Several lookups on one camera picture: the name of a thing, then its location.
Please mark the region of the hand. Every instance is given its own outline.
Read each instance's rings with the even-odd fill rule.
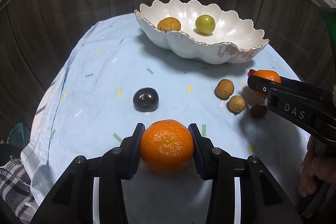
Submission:
[[[329,182],[336,188],[336,158],[315,157],[315,138],[313,136],[308,141],[307,150],[299,184],[299,193],[304,198],[314,194],[317,189],[314,176]]]

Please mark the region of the table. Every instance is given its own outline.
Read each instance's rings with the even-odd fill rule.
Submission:
[[[31,142],[22,152],[37,203],[77,155],[102,156],[132,135],[138,122],[148,127],[162,119],[176,119],[185,126],[195,122],[203,136],[232,156],[257,155],[296,203],[309,135],[273,112],[260,120],[250,116],[249,107],[264,103],[246,85],[250,68],[298,79],[270,45],[243,64],[209,65],[154,45],[133,14],[98,22],[80,39],[46,92]],[[214,94],[224,78],[234,83],[234,95],[241,94],[248,105],[238,115]],[[132,104],[134,93],[146,86],[155,88],[160,97],[154,112],[138,112]],[[99,223],[97,187],[98,179],[93,213]],[[211,181],[201,181],[193,163],[181,173],[163,176],[140,162],[134,179],[123,181],[130,224],[204,223],[210,190]],[[236,181],[236,223],[239,212]]]

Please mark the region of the small red fruit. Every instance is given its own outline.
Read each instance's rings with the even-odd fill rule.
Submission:
[[[251,107],[250,112],[251,116],[254,118],[261,118],[266,115],[267,113],[267,107],[264,105],[254,105]]]
[[[249,70],[249,72],[247,73],[247,76],[250,77],[251,75],[253,75],[255,73],[255,70],[251,69]]]

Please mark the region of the grape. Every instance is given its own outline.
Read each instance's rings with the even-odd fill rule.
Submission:
[[[155,89],[143,88],[133,96],[133,104],[140,111],[153,110],[158,106],[159,95]]]
[[[196,29],[203,34],[210,34],[215,30],[215,20],[209,15],[201,15],[196,19]]]

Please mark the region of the green fabric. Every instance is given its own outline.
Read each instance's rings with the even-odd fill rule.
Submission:
[[[23,123],[17,123],[10,131],[7,138],[7,143],[20,148],[25,148],[30,140],[30,131]]]

